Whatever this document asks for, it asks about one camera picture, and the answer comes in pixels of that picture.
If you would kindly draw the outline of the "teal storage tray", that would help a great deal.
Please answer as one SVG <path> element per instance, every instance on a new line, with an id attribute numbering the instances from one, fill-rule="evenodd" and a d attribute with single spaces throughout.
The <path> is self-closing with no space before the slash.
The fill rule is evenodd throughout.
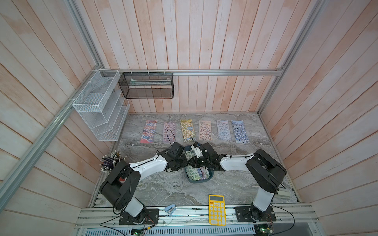
<path id="1" fill-rule="evenodd" d="M 197 156 L 191 146 L 186 146 L 184 153 L 188 162 L 190 162 L 192 158 L 197 161 Z M 214 176 L 214 171 L 208 170 L 205 167 L 194 168 L 190 164 L 185 167 L 185 172 L 190 183 L 207 182 Z"/>

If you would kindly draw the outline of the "yellow green sticker sheet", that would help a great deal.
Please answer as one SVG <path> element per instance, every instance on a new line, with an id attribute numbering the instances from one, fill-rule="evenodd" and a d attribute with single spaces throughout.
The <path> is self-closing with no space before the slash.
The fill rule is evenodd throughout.
<path id="1" fill-rule="evenodd" d="M 189 142 L 195 139 L 195 130 L 192 119 L 180 120 L 182 136 L 184 142 Z"/>

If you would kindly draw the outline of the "translucent bubble sticker sheet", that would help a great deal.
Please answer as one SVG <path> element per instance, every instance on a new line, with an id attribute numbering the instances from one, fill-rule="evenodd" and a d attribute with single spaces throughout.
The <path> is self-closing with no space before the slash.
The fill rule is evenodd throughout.
<path id="1" fill-rule="evenodd" d="M 230 141 L 231 134 L 228 121 L 217 120 L 218 138 L 223 141 Z"/>

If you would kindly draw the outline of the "cat sticker sheet pink blue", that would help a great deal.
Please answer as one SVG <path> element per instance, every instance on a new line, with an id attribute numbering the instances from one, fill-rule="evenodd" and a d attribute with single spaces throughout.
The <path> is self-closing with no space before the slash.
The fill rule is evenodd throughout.
<path id="1" fill-rule="evenodd" d="M 145 126 L 143 128 L 142 136 L 140 139 L 140 143 L 150 144 L 154 141 L 154 135 L 156 132 L 158 121 L 146 121 Z"/>

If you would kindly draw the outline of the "blue penguin sticker sheet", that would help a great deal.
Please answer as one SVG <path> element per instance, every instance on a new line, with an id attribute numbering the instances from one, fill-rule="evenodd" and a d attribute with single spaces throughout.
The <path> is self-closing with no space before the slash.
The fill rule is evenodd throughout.
<path id="1" fill-rule="evenodd" d="M 234 137 L 237 143 L 240 144 L 249 144 L 249 138 L 247 136 L 247 132 L 244 126 L 243 121 L 231 121 Z"/>

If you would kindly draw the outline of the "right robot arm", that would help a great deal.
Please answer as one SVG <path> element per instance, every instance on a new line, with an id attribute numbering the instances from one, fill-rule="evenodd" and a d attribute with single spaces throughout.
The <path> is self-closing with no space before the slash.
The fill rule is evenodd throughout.
<path id="1" fill-rule="evenodd" d="M 206 167 L 212 171 L 248 171 L 259 185 L 258 193 L 251 203 L 250 221 L 262 221 L 281 186 L 287 170 L 267 152 L 258 149 L 252 154 L 217 154 L 209 143 L 195 142 L 191 145 L 195 156 L 188 163 L 194 168 Z"/>

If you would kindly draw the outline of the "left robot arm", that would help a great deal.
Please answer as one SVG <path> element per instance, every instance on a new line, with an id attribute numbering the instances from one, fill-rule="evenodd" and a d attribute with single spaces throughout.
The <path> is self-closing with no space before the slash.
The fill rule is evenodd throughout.
<path id="1" fill-rule="evenodd" d="M 188 162 L 184 150 L 183 145 L 175 142 L 145 161 L 131 164 L 120 161 L 99 191 L 121 215 L 127 214 L 140 222 L 145 217 L 146 207 L 134 196 L 139 182 L 155 173 L 175 172 L 186 167 Z"/>

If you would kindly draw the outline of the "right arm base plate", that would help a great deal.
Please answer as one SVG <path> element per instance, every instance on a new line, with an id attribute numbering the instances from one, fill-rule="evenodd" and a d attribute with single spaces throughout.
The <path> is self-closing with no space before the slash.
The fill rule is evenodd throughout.
<path id="1" fill-rule="evenodd" d="M 275 222 L 277 221 L 273 208 L 269 206 L 266 211 L 260 211 L 255 206 L 235 207 L 238 222 Z"/>

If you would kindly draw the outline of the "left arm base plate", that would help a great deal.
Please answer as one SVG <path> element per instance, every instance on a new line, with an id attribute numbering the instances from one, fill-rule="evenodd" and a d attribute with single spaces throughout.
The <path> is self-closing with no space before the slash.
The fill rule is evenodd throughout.
<path id="1" fill-rule="evenodd" d="M 119 225 L 156 225 L 158 218 L 158 208 L 144 208 L 137 216 L 132 216 L 124 211 L 120 216 Z"/>

